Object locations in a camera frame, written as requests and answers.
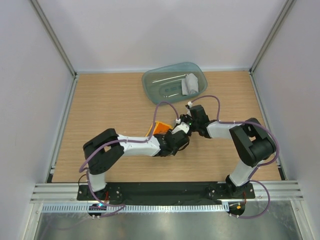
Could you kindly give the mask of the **grey panda towel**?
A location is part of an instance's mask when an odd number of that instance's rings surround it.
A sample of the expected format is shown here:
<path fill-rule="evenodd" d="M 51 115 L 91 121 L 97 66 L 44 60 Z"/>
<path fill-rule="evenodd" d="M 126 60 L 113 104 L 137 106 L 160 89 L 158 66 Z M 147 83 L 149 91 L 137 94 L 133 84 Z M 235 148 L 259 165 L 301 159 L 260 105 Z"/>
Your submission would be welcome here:
<path fill-rule="evenodd" d="M 198 78 L 189 73 L 181 80 L 181 90 L 183 96 L 197 94 L 199 92 Z"/>

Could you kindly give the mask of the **orange grey towel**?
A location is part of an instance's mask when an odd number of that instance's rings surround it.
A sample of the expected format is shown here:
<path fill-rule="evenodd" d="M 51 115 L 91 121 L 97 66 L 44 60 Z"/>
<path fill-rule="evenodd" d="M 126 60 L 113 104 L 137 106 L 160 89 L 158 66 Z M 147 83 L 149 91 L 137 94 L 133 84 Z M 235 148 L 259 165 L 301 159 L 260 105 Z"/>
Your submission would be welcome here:
<path fill-rule="evenodd" d="M 149 130 L 146 133 L 146 137 L 148 137 L 150 135 L 150 133 L 152 133 L 153 135 L 155 134 L 166 134 L 168 132 L 169 129 L 173 129 L 173 126 L 161 121 L 156 121 L 155 122 L 155 127 L 152 131 L 153 125 L 151 124 Z"/>

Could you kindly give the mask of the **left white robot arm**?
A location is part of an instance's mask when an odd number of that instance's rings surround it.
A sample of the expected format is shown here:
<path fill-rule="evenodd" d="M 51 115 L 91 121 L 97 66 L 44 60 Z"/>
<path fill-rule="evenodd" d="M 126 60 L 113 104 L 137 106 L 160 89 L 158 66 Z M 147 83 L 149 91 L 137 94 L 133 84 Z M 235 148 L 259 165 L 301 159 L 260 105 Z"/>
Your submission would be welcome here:
<path fill-rule="evenodd" d="M 88 194 L 95 200 L 101 200 L 105 196 L 105 172 L 121 157 L 176 155 L 190 142 L 188 136 L 190 126 L 190 123 L 180 122 L 166 133 L 156 133 L 145 137 L 129 137 L 117 134 L 115 129 L 108 128 L 86 142 L 82 147 L 85 162 L 79 171 L 83 172 L 85 166 L 88 166 L 87 180 L 90 185 Z"/>

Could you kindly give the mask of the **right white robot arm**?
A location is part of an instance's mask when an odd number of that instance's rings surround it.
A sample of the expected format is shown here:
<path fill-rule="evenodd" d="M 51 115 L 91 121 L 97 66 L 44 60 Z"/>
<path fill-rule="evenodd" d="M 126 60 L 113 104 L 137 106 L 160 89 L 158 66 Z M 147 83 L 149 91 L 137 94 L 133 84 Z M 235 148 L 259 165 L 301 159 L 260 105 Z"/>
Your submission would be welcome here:
<path fill-rule="evenodd" d="M 231 198 L 239 198 L 258 168 L 277 159 L 278 141 L 256 118 L 232 122 L 209 120 L 202 105 L 190 101 L 186 108 L 187 114 L 182 114 L 180 119 L 189 125 L 189 135 L 197 132 L 207 139 L 233 141 L 239 162 L 225 179 L 225 192 Z"/>

